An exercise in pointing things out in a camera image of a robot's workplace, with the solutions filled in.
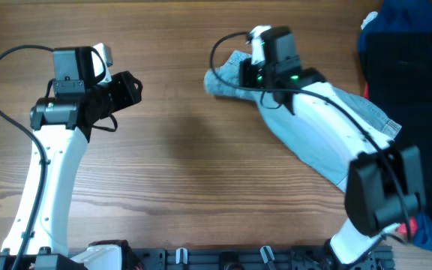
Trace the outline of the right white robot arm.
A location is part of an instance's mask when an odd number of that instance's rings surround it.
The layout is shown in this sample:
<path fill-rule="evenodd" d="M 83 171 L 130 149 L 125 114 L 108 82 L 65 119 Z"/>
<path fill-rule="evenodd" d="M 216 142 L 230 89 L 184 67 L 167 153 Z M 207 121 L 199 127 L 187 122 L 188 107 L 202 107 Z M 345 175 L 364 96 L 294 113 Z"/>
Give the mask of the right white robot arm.
<path fill-rule="evenodd" d="M 425 189 L 419 150 L 398 149 L 346 105 L 315 69 L 302 69 L 286 26 L 258 25 L 246 34 L 251 57 L 241 63 L 240 86 L 259 96 L 279 123 L 311 151 L 343 167 L 347 220 L 325 248 L 326 269 L 361 262 L 401 224 L 421 212 Z"/>

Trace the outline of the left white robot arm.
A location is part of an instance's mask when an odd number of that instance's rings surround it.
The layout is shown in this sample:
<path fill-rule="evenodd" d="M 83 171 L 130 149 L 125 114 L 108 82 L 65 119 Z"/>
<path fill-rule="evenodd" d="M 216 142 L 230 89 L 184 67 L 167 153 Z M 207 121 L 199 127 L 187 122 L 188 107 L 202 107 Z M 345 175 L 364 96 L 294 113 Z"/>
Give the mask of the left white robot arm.
<path fill-rule="evenodd" d="M 96 241 L 76 256 L 68 249 L 68 215 L 80 161 L 101 119 L 142 100 L 130 72 L 111 74 L 111 50 L 52 49 L 55 76 L 30 111 L 31 161 L 19 208 L 3 241 L 0 269 L 141 269 L 125 240 Z"/>

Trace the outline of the light blue denim shorts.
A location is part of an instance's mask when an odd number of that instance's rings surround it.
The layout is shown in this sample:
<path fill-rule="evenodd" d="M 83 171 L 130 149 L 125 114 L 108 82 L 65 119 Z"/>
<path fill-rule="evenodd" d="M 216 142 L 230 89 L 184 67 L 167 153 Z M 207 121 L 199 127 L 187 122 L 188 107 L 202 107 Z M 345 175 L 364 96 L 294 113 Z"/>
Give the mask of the light blue denim shorts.
<path fill-rule="evenodd" d="M 248 53 L 236 50 L 215 72 L 208 70 L 204 77 L 206 92 L 256 103 L 263 121 L 283 144 L 301 161 L 345 191 L 350 161 L 360 152 L 374 153 L 374 147 L 363 141 L 359 130 L 339 110 L 323 100 L 297 94 L 294 100 L 296 112 L 291 113 L 285 106 L 277 108 L 269 93 L 232 88 L 217 79 L 222 77 L 229 83 L 239 83 L 240 62 L 249 57 Z M 361 96 L 350 94 L 328 82 L 316 82 L 305 89 L 336 101 L 382 148 L 386 148 L 401 130 L 400 124 Z"/>

